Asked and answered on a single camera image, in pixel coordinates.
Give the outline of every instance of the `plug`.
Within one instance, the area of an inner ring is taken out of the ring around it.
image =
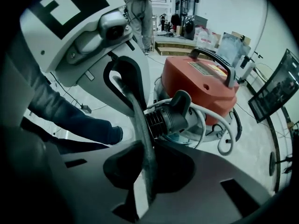
[[[86,114],[91,114],[92,110],[88,105],[81,105],[81,110],[83,110]]]

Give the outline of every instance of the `jeans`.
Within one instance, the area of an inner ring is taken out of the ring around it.
[[[7,54],[15,68],[35,91],[28,107],[34,114],[95,142],[116,144],[122,140],[120,127],[112,127],[109,121],[85,115],[50,87],[21,32],[13,39]]]
[[[78,142],[74,140],[58,139],[43,130],[40,126],[32,123],[27,118],[23,118],[21,127],[24,130],[37,134],[44,142],[51,142],[55,144],[60,154],[72,154],[88,152],[108,148],[108,146],[99,143]]]

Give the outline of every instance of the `white cable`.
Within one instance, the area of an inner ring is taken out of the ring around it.
[[[156,103],[154,103],[154,104],[152,104],[152,105],[149,105],[148,107],[147,107],[147,109],[149,110],[149,109],[151,109],[151,108],[153,108],[153,107],[156,107],[156,106],[158,106],[158,105],[162,105],[162,104],[165,104],[165,103],[170,103],[171,102],[171,98],[170,99],[163,99],[163,100],[161,100],[161,101],[159,101],[159,102],[156,102]]]
[[[199,111],[199,110],[196,110],[196,114],[198,115],[198,118],[199,118],[199,120],[201,122],[202,133],[201,133],[200,140],[198,141],[198,144],[194,148],[197,148],[199,145],[201,145],[201,143],[204,141],[205,136],[206,136],[206,122],[205,122],[205,118],[202,115],[201,111]]]
[[[217,113],[215,113],[215,112],[213,112],[213,111],[211,111],[211,110],[209,110],[209,109],[207,109],[207,108],[204,108],[204,107],[202,107],[202,106],[199,106],[199,105],[196,105],[196,104],[194,104],[194,103],[191,103],[191,105],[190,105],[190,107],[191,108],[193,108],[193,109],[196,109],[196,110],[199,110],[199,111],[201,111],[201,112],[203,112],[203,113],[206,113],[206,114],[208,114],[208,115],[210,115],[210,116],[212,116],[213,118],[215,118],[215,119],[218,119],[225,127],[226,127],[226,129],[227,129],[227,131],[228,131],[228,133],[229,133],[229,136],[230,136],[230,148],[229,148],[229,150],[227,151],[227,152],[224,152],[223,150],[221,150],[220,149],[220,143],[222,142],[222,138],[219,140],[219,143],[218,143],[218,151],[219,151],[219,153],[221,154],[221,155],[223,155],[223,156],[227,156],[227,155],[229,155],[232,151],[233,151],[233,147],[234,147],[234,145],[235,145],[235,136],[234,136],[234,133],[233,133],[233,131],[232,131],[232,129],[230,128],[230,125],[229,125],[229,123],[222,117],[222,116],[220,116],[219,114],[217,114]]]
[[[154,84],[155,84],[155,85],[156,85],[158,79],[160,79],[160,78],[161,78],[161,77],[158,77],[158,78],[155,79],[155,81],[154,81]]]
[[[152,104],[152,105],[149,105],[149,106],[148,106],[148,109],[151,109],[151,108],[153,108],[153,107],[155,107],[155,106],[158,106],[158,105],[162,105],[162,104],[165,104],[165,103],[169,103],[169,102],[171,102],[171,100],[172,100],[171,98],[170,98],[170,99],[164,99],[164,100],[161,100],[161,101],[156,102],[156,103],[154,103],[154,104]],[[200,112],[203,112],[203,113],[205,113],[205,114],[208,114],[208,115],[212,116],[213,118],[219,120],[219,121],[226,127],[226,129],[227,129],[227,131],[228,131],[228,133],[229,133],[230,139],[231,139],[231,140],[230,140],[230,142],[231,142],[231,144],[230,144],[230,149],[229,149],[227,152],[224,152],[223,150],[220,149],[220,143],[224,140],[224,138],[221,138],[220,141],[218,142],[218,151],[219,151],[219,153],[220,153],[221,155],[223,155],[223,156],[227,156],[227,155],[229,155],[229,154],[233,151],[233,147],[234,147],[234,145],[235,145],[235,136],[234,136],[234,134],[233,134],[232,129],[230,128],[229,123],[228,123],[222,116],[220,116],[219,114],[217,114],[217,113],[215,113],[215,112],[213,112],[213,111],[211,111],[211,110],[209,110],[209,109],[207,109],[207,108],[204,108],[204,107],[202,107],[202,106],[196,105],[196,104],[194,104],[194,103],[191,103],[190,107],[193,108],[193,109],[195,109],[195,110],[198,110],[198,111],[200,111]]]

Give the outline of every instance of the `vacuum cleaner handle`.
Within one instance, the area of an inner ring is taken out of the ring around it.
[[[226,69],[228,71],[228,77],[227,77],[226,81],[224,82],[224,84],[228,88],[233,88],[234,84],[235,84],[235,69],[234,69],[234,67],[232,67],[222,57],[220,57],[217,54],[215,54],[214,52],[204,49],[204,48],[195,47],[189,54],[189,57],[191,57],[192,59],[197,59],[200,53],[213,58],[216,62],[218,62],[221,66],[223,66],[224,69]]]

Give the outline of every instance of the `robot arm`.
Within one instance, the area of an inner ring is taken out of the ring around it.
[[[133,116],[132,105],[111,83],[109,73],[120,73],[143,109],[150,78],[147,59],[118,10],[122,6],[123,0],[35,0],[20,24],[43,71],[54,71],[64,86],[78,84],[107,105]]]

